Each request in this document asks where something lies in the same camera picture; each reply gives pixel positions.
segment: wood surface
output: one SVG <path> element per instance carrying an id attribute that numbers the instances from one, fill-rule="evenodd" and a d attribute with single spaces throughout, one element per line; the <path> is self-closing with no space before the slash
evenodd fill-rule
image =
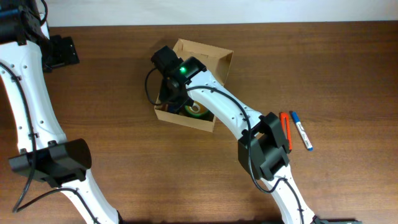
<path id="1" fill-rule="evenodd" d="M 125 220 L 278 220 L 217 121 L 214 133 L 158 121 L 144 93 L 150 57 L 178 38 L 234 50 L 225 87 L 264 114 L 295 110 L 314 146 L 290 121 L 294 179 L 327 219 L 398 220 L 398 22 L 51 28 L 72 36 L 80 64 L 45 74 L 69 140 L 90 146 L 94 177 Z M 156 96 L 161 76 L 150 78 Z M 0 88 L 0 223 L 84 223 L 62 194 L 18 214 L 26 178 L 13 115 Z M 50 190 L 34 182 L 25 202 Z"/>

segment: red box cutter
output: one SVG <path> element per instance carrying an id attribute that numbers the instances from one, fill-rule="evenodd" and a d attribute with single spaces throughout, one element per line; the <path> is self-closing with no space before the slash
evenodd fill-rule
<path id="1" fill-rule="evenodd" d="M 286 126 L 286 136 L 287 140 L 289 141 L 289 150 L 291 151 L 293 149 L 293 145 L 292 145 L 292 137 L 290 135 L 289 114 L 283 112 L 279 115 L 279 117 L 280 117 L 280 123 L 282 124 L 282 130 L 284 130 L 284 132 Z"/>

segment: cable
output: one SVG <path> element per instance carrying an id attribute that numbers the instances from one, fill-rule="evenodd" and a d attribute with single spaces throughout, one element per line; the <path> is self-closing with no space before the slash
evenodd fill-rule
<path id="1" fill-rule="evenodd" d="M 242 107 L 242 105 L 240 105 L 240 103 L 238 103 L 237 100 L 235 100 L 232 96 L 228 95 L 227 93 L 217 90 L 216 88 L 213 87 L 209 87 L 209 86 L 195 86 L 195 87 L 191 87 L 191 88 L 187 88 L 187 92 L 191 91 L 191 90 L 197 90 L 197 89 L 207 89 L 207 90 L 211 90 L 214 91 L 216 93 L 219 93 L 225 97 L 227 97 L 228 99 L 230 99 L 234 104 L 236 104 L 236 106 L 238 106 L 238 108 L 241 110 L 244 119 L 246 120 L 246 123 L 248 124 L 248 131 L 249 131 L 249 144 L 248 144 L 248 164 L 249 164 L 249 170 L 250 170 L 250 176 L 251 176 L 251 180 L 253 181 L 254 185 L 263 193 L 265 194 L 271 194 L 275 191 L 275 189 L 277 188 L 277 186 L 279 185 L 279 182 L 281 180 L 283 180 L 287 186 L 289 187 L 289 189 L 292 191 L 292 193 L 294 194 L 294 197 L 296 198 L 297 204 L 298 204 L 298 210 L 300 212 L 300 218 L 301 218 L 301 223 L 304 223 L 304 217 L 303 217 L 303 210 L 301 207 L 301 203 L 300 200 L 296 194 L 296 192 L 294 191 L 293 187 L 290 185 L 290 183 L 288 182 L 288 180 L 286 178 L 279 178 L 277 180 L 277 182 L 275 183 L 275 185 L 273 186 L 273 188 L 271 190 L 265 190 L 263 189 L 256 181 L 256 179 L 254 178 L 254 174 L 253 174 L 253 170 L 251 167 L 251 137 L 252 137 L 252 129 L 250 126 L 250 121 L 249 121 L 249 116 L 248 114 L 245 112 L 244 108 Z"/>
<path id="2" fill-rule="evenodd" d="M 33 176 L 36 170 L 36 163 L 37 163 L 37 159 L 36 159 L 36 138 L 35 138 L 35 134 L 33 131 L 33 125 L 32 125 L 32 120 L 30 118 L 30 113 L 29 113 L 29 107 L 27 104 L 27 100 L 24 94 L 24 90 L 22 89 L 21 83 L 19 82 L 18 77 L 15 75 L 15 73 L 8 68 L 5 64 L 3 64 L 2 62 L 0 62 L 0 66 L 5 69 L 10 75 L 11 78 L 15 81 L 19 93 L 21 94 L 21 98 L 22 98 L 22 103 L 24 104 L 24 109 L 25 109 L 25 114 L 26 114 L 26 120 L 29 126 L 29 136 L 30 136 L 30 140 L 32 141 L 32 166 L 30 168 L 30 172 L 29 172 L 29 176 L 27 178 L 27 182 L 25 184 L 24 189 L 22 190 L 21 196 L 19 197 L 17 203 L 14 205 L 14 208 L 12 208 L 12 212 L 13 213 L 17 213 L 18 210 L 18 206 L 21 204 L 21 202 L 23 201 L 27 191 L 29 190 L 30 187 L 30 183 L 32 183 L 33 180 Z"/>
<path id="3" fill-rule="evenodd" d="M 40 25 L 44 25 L 45 21 L 47 21 L 47 15 L 49 14 L 49 7 L 47 6 L 47 3 L 42 0 L 42 3 L 44 5 L 44 18 L 40 21 Z"/>
<path id="4" fill-rule="evenodd" d="M 38 196 L 37 198 L 35 198 L 33 200 L 31 200 L 30 202 L 26 203 L 25 205 L 19 207 L 17 212 L 22 211 L 23 209 L 27 208 L 29 205 L 32 205 L 33 203 L 37 202 L 38 200 L 40 200 L 40 199 L 42 199 L 42 198 L 44 198 L 46 196 L 52 195 L 52 194 L 57 193 L 57 192 L 62 192 L 62 191 L 69 191 L 69 192 L 74 193 L 80 199 L 80 202 L 86 208 L 88 214 L 93 219 L 94 223 L 100 224 L 99 221 L 97 220 L 97 218 L 93 215 L 91 210 L 88 208 L 86 202 L 83 200 L 83 197 L 81 197 L 81 195 L 78 193 L 77 190 L 73 190 L 73 189 L 55 189 L 55 190 L 51 190 L 51 191 L 49 191 L 47 193 L 44 193 L 44 194 Z"/>
<path id="5" fill-rule="evenodd" d="M 174 98 L 178 97 L 178 95 L 170 96 L 169 98 L 167 98 L 166 100 L 164 100 L 164 101 L 161 102 L 161 103 L 155 103 L 155 102 L 150 98 L 149 93 L 148 93 L 148 86 L 147 86 L 147 84 L 148 84 L 149 75 L 150 75 L 154 70 L 156 70 L 156 68 L 151 69 L 151 70 L 148 72 L 148 75 L 145 77 L 145 93 L 147 94 L 147 98 L 148 98 L 149 102 L 152 103 L 152 105 L 154 105 L 154 106 L 162 106 L 162 105 L 164 105 L 164 104 L 166 104 L 166 103 L 174 104 L 174 103 L 170 102 L 170 100 L 173 100 Z"/>
<path id="6" fill-rule="evenodd" d="M 24 187 L 24 189 L 23 189 L 23 191 L 21 193 L 21 196 L 19 197 L 17 203 L 14 205 L 14 208 L 12 209 L 12 212 L 13 213 L 20 212 L 23 209 L 25 209 L 28 206 L 30 206 L 33 203 L 35 203 L 36 201 L 38 201 L 38 200 L 40 200 L 40 199 L 42 199 L 42 198 L 44 198 L 44 197 L 46 197 L 48 195 L 54 194 L 56 192 L 69 191 L 69 192 L 73 192 L 80 199 L 81 203 L 86 208 L 88 214 L 93 219 L 94 223 L 100 224 L 97 221 L 97 219 L 94 217 L 94 215 L 91 212 L 91 210 L 88 208 L 86 202 L 83 200 L 81 195 L 77 192 L 77 190 L 73 190 L 73 189 L 55 189 L 55 190 L 51 190 L 51 191 L 49 191 L 47 193 L 44 193 L 44 194 L 38 196 L 37 198 L 35 198 L 33 200 L 31 200 L 30 202 L 26 203 L 25 205 L 23 205 L 21 207 L 19 206 L 22 203 L 27 191 L 29 190 L 30 184 L 32 183 L 32 180 L 33 180 L 34 172 L 36 170 L 36 164 L 37 164 L 37 159 L 36 159 L 36 152 L 37 152 L 36 138 L 35 138 L 35 134 L 34 134 L 34 131 L 33 131 L 32 120 L 30 118 L 29 107 L 28 107 L 28 104 L 27 104 L 25 93 L 24 93 L 24 90 L 22 89 L 22 86 L 21 86 L 21 83 L 19 82 L 18 77 L 15 75 L 15 73 L 9 67 L 7 67 L 2 62 L 0 62 L 0 67 L 5 69 L 11 75 L 11 78 L 15 81 L 15 83 L 16 83 L 16 85 L 18 87 L 19 93 L 21 94 L 22 102 L 23 102 L 24 108 L 25 108 L 26 119 L 27 119 L 27 122 L 28 122 L 28 125 L 29 125 L 29 136 L 30 136 L 30 139 L 32 141 L 32 152 L 33 152 L 32 153 L 32 165 L 31 165 L 31 168 L 30 168 L 30 173 L 29 173 L 27 182 L 26 182 L 25 187 Z"/>

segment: open box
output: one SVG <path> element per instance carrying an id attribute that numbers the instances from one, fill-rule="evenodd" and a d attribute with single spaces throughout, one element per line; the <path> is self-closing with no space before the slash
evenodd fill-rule
<path id="1" fill-rule="evenodd" d="M 232 50 L 179 39 L 174 45 L 173 51 L 183 60 L 189 57 L 197 58 L 201 63 L 206 65 L 207 69 L 211 71 L 221 85 L 225 84 L 234 53 Z M 192 118 L 186 116 L 184 113 L 169 113 L 165 110 L 164 106 L 155 106 L 155 113 L 159 120 L 209 132 L 213 132 L 216 122 L 216 116 L 212 113 L 209 113 L 205 119 Z"/>

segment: blue marker cap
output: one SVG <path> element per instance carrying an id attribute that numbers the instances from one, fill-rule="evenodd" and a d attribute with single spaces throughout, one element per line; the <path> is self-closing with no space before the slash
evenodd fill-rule
<path id="1" fill-rule="evenodd" d="M 296 112 L 292 111 L 292 112 L 291 112 L 291 115 L 292 115 L 292 118 L 293 118 L 294 123 L 300 122 L 300 119 L 299 119 L 299 117 L 297 116 L 297 113 L 296 113 Z"/>

